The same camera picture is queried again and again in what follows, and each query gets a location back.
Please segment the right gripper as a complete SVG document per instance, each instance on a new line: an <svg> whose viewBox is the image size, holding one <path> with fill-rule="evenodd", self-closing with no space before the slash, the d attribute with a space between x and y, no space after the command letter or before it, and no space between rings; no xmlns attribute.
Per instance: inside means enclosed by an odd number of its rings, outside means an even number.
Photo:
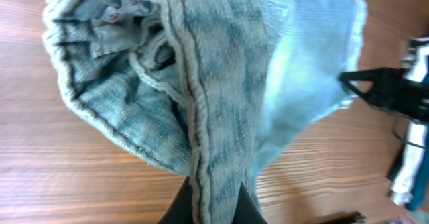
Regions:
<svg viewBox="0 0 429 224"><path fill-rule="evenodd" d="M426 73L425 69L384 67L343 72L339 75L339 81L368 105L380 109L391 109L397 95L400 113L418 123L428 123Z"/></svg>

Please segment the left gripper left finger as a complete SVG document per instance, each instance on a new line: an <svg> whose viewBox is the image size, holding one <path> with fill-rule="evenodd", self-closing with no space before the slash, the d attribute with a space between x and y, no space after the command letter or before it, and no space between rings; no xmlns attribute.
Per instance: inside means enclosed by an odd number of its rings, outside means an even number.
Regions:
<svg viewBox="0 0 429 224"><path fill-rule="evenodd" d="M192 187L189 177L184 179L169 209L157 224L193 224Z"/></svg>

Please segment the light blue denim shorts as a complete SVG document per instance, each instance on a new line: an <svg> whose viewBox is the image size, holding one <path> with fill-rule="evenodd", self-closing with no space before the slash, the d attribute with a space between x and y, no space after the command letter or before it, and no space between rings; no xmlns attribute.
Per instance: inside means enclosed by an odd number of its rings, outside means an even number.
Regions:
<svg viewBox="0 0 429 224"><path fill-rule="evenodd" d="M309 125L353 100L365 0L46 0L66 106L152 166L187 176L195 223L231 223L239 191Z"/></svg>

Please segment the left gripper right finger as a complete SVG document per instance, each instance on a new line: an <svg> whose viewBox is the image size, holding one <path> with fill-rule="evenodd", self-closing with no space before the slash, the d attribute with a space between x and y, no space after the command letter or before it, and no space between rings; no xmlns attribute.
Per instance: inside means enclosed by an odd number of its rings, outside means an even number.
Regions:
<svg viewBox="0 0 429 224"><path fill-rule="evenodd" d="M244 184L239 189L233 224L267 224L267 221L254 205Z"/></svg>

